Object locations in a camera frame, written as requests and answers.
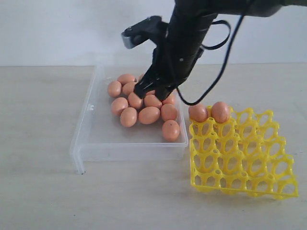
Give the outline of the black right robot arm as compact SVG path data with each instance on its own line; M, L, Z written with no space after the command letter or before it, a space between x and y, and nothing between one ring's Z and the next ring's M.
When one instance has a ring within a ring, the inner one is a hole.
M306 5L305 0L177 0L168 23L160 16L153 16L128 30L133 45L146 40L156 44L152 64L136 84L134 93L143 99L147 92L155 91L159 100L165 100L187 80L203 51L217 48L202 43L211 25L229 25L227 21L216 21L215 18L219 14L238 15L233 34L226 38L229 44L221 70L203 95L192 102L192 105L198 104L222 77L245 16L270 17L281 7Z

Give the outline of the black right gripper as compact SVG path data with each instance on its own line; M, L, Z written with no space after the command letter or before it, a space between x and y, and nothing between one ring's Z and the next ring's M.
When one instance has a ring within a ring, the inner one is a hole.
M145 98L146 93L155 90L155 96L164 101L186 81L200 53L204 39L203 19L171 19L169 23L161 19L146 19L144 34L156 43L153 62L138 82L134 93Z

